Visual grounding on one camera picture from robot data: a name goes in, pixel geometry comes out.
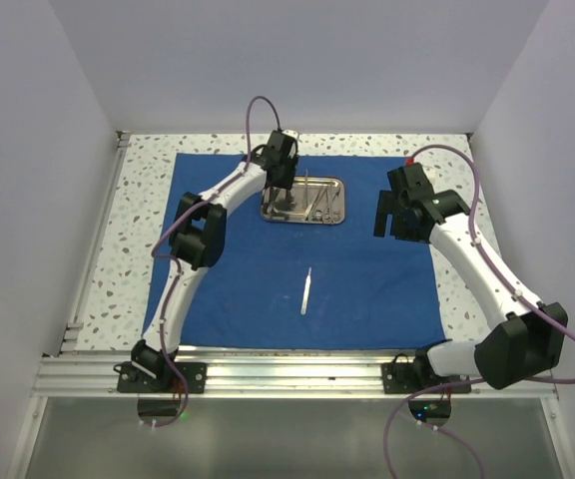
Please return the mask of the white handled scalpel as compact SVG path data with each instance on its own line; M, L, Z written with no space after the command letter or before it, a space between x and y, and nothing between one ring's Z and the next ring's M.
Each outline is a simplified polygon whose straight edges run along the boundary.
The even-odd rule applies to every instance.
M312 273L312 268L310 266L307 270L307 274L306 274L306 277L304 280L303 293L302 293L301 305L300 305L300 310L299 310L299 313L301 315L306 315L306 312L307 312L308 300L309 300L310 288L311 288L311 273Z

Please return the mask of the blue surgical cloth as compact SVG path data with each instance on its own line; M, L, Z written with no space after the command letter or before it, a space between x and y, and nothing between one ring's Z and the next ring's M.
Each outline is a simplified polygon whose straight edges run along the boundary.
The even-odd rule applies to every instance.
M378 194L401 165L400 158L301 159L301 173L343 181L345 220L337 226L268 222L261 197L248 198L228 215L225 249L194 296L182 343L354 350L443 340L428 246L373 235Z

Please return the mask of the steel surgical scissors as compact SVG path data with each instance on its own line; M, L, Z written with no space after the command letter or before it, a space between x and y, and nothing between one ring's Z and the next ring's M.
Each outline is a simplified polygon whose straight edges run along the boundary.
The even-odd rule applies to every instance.
M328 187L325 191L324 205L317 213L317 218L326 225L331 225L333 220L333 203L340 193L340 187Z

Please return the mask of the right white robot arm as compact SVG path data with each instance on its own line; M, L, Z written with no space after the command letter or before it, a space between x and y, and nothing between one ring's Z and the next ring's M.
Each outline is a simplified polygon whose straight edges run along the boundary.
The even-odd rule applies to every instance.
M448 377L480 377L503 389L558 365L568 315L558 302L544 303L526 287L488 244L464 199L454 190L437 192L420 164L387 174L380 191L374 233L433 245L471 291L489 332L479 341L443 340L418 352L412 378L435 391Z

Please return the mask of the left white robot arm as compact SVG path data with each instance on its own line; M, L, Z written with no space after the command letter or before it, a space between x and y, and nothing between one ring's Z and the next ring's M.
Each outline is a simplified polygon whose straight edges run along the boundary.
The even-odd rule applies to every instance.
M216 185L180 199L176 219L154 246L169 243L164 255L169 277L150 325L131 352L132 365L153 391L175 382L173 361L184 322L203 278L225 249L228 215L267 188L289 190L297 162L297 137L277 129Z

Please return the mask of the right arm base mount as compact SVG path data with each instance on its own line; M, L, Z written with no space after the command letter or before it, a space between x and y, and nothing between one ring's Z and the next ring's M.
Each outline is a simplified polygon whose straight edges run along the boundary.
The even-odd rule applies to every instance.
M428 359L428 347L399 350L392 359L380 364L382 389L385 394L411 394L447 383L450 376L440 376Z

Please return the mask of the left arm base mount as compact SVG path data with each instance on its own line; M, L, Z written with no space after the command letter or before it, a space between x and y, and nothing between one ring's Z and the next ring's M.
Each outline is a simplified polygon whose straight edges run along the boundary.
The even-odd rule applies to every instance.
M184 386L179 376L168 365L163 373L152 376L130 361L124 361L113 366L113 371L119 375L117 391L120 393L172 393L188 392L203 394L208 377L208 366L202 362L176 361L177 370L184 376L187 386Z

